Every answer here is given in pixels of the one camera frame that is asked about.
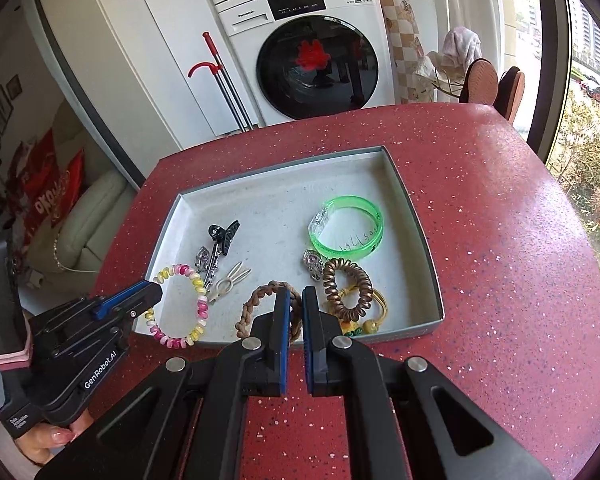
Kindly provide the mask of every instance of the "transparent green wristband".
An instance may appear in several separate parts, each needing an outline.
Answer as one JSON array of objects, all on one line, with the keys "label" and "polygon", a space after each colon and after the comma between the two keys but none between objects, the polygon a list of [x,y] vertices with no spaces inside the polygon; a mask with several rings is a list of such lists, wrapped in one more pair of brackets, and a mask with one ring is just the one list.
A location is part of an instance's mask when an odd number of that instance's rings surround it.
[{"label": "transparent green wristband", "polygon": [[[334,211],[351,207],[360,209],[371,217],[375,222],[376,227],[368,237],[368,241],[358,245],[349,251],[341,251],[327,247],[318,240],[325,226],[328,224],[329,219]],[[369,202],[366,198],[362,198],[354,195],[339,196],[324,203],[324,206],[318,211],[311,222],[309,222],[309,238],[311,243],[314,245],[315,250],[318,251],[325,258],[346,258],[352,261],[358,261],[370,254],[380,244],[382,240],[382,234],[384,233],[384,219],[382,213],[374,203]]]}]

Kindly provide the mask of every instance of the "braided brown bracelet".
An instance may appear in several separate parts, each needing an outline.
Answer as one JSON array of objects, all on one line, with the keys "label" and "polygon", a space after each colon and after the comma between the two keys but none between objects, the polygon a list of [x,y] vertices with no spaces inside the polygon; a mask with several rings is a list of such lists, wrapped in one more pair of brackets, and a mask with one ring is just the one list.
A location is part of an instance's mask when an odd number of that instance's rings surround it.
[{"label": "braided brown bracelet", "polygon": [[291,330],[290,340],[295,341],[300,337],[300,329],[302,328],[302,299],[300,294],[287,282],[269,282],[269,285],[261,285],[251,293],[249,301],[242,306],[242,316],[240,321],[235,324],[237,330],[236,335],[240,339],[249,337],[247,326],[251,323],[251,314],[253,307],[260,304],[260,300],[265,296],[271,296],[281,292],[284,288],[288,288],[291,295]]},{"label": "braided brown bracelet", "polygon": [[[347,308],[342,302],[338,286],[336,285],[336,270],[342,270],[356,280],[356,285],[360,290],[358,304],[354,308]],[[344,258],[332,258],[324,264],[322,272],[324,280],[324,293],[327,295],[327,300],[333,307],[333,313],[343,321],[357,321],[363,317],[371,307],[374,289],[371,285],[371,280],[368,274],[351,260]]]}]

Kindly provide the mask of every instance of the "white washing machine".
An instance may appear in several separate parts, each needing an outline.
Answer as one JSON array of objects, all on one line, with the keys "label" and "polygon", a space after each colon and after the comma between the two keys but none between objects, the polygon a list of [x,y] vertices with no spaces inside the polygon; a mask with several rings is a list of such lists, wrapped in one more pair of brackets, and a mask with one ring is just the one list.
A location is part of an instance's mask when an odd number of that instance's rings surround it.
[{"label": "white washing machine", "polygon": [[267,126],[395,103],[378,0],[226,0],[216,9]]}]

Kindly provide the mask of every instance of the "red table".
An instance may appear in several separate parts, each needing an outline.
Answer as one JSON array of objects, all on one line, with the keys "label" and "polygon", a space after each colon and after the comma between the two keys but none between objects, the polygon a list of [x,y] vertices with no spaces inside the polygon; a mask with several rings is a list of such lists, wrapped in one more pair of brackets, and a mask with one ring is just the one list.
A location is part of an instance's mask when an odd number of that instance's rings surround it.
[{"label": "red table", "polygon": [[[140,190],[96,292],[110,294],[144,276],[180,190],[380,144],[420,216],[446,319],[431,335],[374,349],[397,359],[423,355],[557,479],[572,478],[600,441],[600,271],[559,186],[491,107],[372,108],[279,124],[169,156]],[[173,352],[132,335],[128,358],[94,398],[94,415]],[[192,360],[214,354],[180,352]],[[346,479],[342,404],[310,398],[301,352],[290,360],[288,395],[250,400],[242,477]]]}]

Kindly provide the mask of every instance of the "metal screw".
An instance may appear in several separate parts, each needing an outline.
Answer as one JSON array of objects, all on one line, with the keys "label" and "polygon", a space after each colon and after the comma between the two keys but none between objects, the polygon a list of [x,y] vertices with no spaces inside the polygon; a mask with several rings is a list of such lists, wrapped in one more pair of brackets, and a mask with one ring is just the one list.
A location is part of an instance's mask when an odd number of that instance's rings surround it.
[{"label": "metal screw", "polygon": [[257,337],[248,337],[242,340],[242,348],[247,350],[257,350],[262,346],[262,341]]},{"label": "metal screw", "polygon": [[422,357],[410,357],[407,366],[414,372],[423,372],[429,365]]},{"label": "metal screw", "polygon": [[337,335],[331,340],[331,344],[334,345],[336,348],[346,350],[347,348],[350,348],[353,342],[351,341],[350,337],[347,337],[345,335]]},{"label": "metal screw", "polygon": [[187,363],[182,357],[172,357],[165,364],[164,367],[170,372],[181,372]]}]

